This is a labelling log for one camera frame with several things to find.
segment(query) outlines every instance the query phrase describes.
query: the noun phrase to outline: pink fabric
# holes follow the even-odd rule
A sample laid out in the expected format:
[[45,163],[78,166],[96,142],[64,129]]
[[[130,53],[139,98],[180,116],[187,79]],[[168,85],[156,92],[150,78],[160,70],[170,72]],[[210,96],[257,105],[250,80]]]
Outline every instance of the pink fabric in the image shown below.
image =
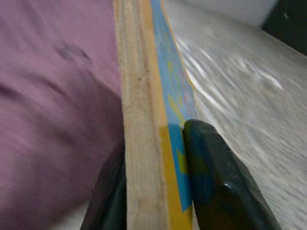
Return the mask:
[[122,146],[112,0],[0,1],[0,229],[46,229]]

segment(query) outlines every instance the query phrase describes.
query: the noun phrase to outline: dark object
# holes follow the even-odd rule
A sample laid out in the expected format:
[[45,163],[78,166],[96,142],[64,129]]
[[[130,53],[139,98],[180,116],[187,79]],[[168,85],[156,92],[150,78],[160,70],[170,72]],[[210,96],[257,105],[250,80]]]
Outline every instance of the dark object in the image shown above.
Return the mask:
[[213,126],[189,120],[183,137],[201,230],[281,230],[247,167]]
[[280,0],[263,30],[307,55],[307,1]]
[[117,174],[116,183],[107,199],[101,199],[105,172],[101,172],[95,186],[91,203],[86,211],[81,230],[125,230],[126,229],[126,172],[125,161]]

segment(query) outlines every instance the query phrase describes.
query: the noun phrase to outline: wooden board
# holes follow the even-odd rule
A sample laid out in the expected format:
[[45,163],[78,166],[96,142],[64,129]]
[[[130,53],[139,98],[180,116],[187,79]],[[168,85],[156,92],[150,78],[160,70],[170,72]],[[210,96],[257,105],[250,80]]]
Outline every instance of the wooden board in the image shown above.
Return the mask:
[[196,118],[192,84],[163,1],[114,0],[126,144],[128,229],[190,230],[182,140]]

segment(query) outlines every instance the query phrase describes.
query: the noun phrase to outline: painted surface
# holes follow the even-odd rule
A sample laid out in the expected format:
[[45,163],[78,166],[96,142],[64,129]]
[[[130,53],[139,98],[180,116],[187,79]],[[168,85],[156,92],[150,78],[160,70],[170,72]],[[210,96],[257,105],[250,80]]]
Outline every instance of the painted surface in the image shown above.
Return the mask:
[[173,37],[161,9],[161,2],[151,0],[160,80],[168,122],[169,138],[175,165],[181,210],[192,205],[189,177],[181,128],[196,117],[190,81],[183,68]]

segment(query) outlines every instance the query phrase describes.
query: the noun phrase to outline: blue paint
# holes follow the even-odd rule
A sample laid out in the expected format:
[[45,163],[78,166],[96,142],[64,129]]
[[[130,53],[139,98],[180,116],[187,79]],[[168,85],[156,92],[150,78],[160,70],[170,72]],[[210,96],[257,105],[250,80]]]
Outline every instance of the blue paint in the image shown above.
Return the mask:
[[192,205],[191,192],[189,189],[189,176],[183,174],[179,169],[177,150],[185,154],[184,144],[181,135],[180,120],[172,110],[169,103],[169,95],[175,101],[179,111],[185,120],[195,118],[193,92],[183,69],[177,49],[173,42],[164,14],[161,10],[160,0],[151,0],[153,11],[153,24],[155,42],[157,46],[158,65],[167,121],[169,123],[169,136],[172,147],[172,155],[176,170],[177,184],[180,195],[181,209],[184,212]]

